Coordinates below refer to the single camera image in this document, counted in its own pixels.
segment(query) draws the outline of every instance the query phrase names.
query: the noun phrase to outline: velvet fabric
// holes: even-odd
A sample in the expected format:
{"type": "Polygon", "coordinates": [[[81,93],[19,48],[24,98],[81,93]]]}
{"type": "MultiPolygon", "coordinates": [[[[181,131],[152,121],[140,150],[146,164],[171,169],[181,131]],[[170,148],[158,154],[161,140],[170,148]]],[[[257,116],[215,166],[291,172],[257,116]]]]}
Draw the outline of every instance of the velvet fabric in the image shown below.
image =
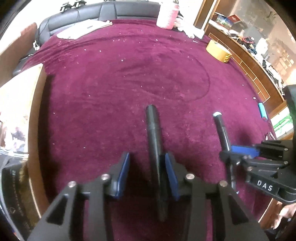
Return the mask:
{"type": "MultiPolygon", "coordinates": [[[[146,106],[158,108],[165,149],[211,183],[226,179],[214,112],[223,114],[232,144],[260,143],[273,130],[260,117],[253,99],[259,97],[249,80],[232,59],[225,64],[212,57],[206,51],[209,40],[204,36],[193,42],[184,32],[161,29],[154,21],[114,20],[77,40],[54,35],[40,48],[25,69],[43,63],[48,75],[39,155],[50,201],[69,181],[93,180],[129,151],[125,197],[111,204],[115,240],[180,238],[177,212],[167,222],[156,219],[146,106]]],[[[258,219],[270,198],[247,186],[242,171],[237,188],[258,219]]]]}

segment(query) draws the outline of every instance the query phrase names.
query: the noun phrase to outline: silver screw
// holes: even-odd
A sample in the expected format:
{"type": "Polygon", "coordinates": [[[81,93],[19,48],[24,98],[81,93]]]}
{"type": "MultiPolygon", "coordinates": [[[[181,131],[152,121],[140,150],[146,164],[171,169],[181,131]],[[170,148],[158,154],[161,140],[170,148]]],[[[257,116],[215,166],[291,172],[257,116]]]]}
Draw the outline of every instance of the silver screw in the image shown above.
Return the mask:
{"type": "Polygon", "coordinates": [[[73,188],[76,186],[76,182],[75,181],[71,181],[68,183],[68,187],[73,188]]]}
{"type": "Polygon", "coordinates": [[[186,174],[186,179],[193,180],[194,178],[195,178],[194,174],[192,174],[192,173],[186,174]]]}
{"type": "Polygon", "coordinates": [[[226,187],[228,185],[227,181],[225,180],[220,181],[219,184],[221,187],[226,187]]]}
{"type": "Polygon", "coordinates": [[[106,173],[101,176],[101,179],[103,181],[108,180],[109,178],[110,178],[110,175],[109,174],[106,174],[106,173]]]}

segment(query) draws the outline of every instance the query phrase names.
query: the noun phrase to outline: pink container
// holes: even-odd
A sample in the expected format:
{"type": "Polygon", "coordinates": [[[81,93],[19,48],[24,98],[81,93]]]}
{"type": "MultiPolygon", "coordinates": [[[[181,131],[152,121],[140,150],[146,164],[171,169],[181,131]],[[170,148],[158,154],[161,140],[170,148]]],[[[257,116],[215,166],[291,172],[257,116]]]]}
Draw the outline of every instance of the pink container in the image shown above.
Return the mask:
{"type": "Polygon", "coordinates": [[[179,5],[173,2],[162,3],[156,25],[160,28],[172,29],[179,12],[179,5]]]}

